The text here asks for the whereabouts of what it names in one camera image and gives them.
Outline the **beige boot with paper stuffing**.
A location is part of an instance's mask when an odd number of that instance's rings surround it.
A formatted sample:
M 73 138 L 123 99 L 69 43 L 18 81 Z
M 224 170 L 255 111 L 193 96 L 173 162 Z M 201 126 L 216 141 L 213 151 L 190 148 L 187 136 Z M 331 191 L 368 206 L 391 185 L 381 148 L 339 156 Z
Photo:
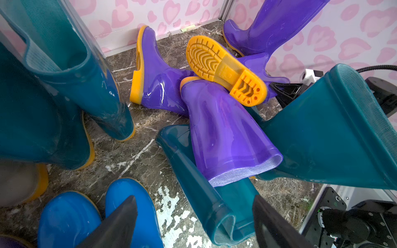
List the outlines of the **beige boot with paper stuffing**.
M 49 184 L 47 166 L 1 160 L 1 207 L 12 207 L 37 199 Z

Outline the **blue boot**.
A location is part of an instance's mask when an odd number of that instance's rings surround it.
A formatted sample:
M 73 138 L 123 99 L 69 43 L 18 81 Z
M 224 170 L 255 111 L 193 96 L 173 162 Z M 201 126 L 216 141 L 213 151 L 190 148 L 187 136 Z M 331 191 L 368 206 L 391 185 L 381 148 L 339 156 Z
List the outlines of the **blue boot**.
M 131 248 L 163 248 L 154 202 L 148 191 L 132 178 L 113 181 L 106 192 L 105 216 L 109 217 L 129 196 L 136 202 L 136 222 Z
M 40 216 L 40 248 L 75 248 L 101 224 L 96 205 L 84 194 L 67 191 L 52 198 Z

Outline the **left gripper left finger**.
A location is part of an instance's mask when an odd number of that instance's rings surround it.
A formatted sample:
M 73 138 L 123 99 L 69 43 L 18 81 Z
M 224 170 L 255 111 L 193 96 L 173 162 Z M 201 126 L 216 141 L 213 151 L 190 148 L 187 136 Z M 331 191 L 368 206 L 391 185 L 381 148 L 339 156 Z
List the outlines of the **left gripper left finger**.
M 136 199 L 129 196 L 78 247 L 129 248 L 137 217 Z

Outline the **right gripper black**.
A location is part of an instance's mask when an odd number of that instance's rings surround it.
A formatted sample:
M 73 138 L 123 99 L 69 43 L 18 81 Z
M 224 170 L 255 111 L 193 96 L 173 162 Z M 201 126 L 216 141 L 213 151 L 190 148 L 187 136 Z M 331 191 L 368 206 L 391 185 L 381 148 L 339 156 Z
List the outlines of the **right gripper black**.
M 303 83 L 276 83 L 271 82 L 270 88 L 275 91 L 276 99 L 281 105 L 281 107 L 286 107 L 291 102 L 293 102 L 296 98 L 302 95 L 308 88 L 308 85 Z

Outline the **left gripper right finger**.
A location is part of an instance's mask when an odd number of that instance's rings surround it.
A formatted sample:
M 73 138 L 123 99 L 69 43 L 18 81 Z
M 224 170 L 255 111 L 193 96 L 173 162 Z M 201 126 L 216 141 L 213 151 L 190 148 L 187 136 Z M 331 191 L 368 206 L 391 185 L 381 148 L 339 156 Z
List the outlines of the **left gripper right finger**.
M 255 196 L 252 211 L 260 248 L 314 247 L 260 195 Z

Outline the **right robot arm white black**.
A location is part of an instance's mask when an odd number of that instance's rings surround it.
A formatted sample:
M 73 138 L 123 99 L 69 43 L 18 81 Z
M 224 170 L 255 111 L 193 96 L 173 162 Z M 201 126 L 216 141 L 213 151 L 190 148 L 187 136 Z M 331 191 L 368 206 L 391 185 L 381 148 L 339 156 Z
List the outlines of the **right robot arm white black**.
M 366 82 L 327 75 L 262 124 L 284 159 L 263 180 L 294 178 L 323 184 L 394 190 L 397 133 Z M 352 210 L 331 197 L 314 214 L 320 234 L 352 243 L 394 247 L 395 205 L 365 200 Z

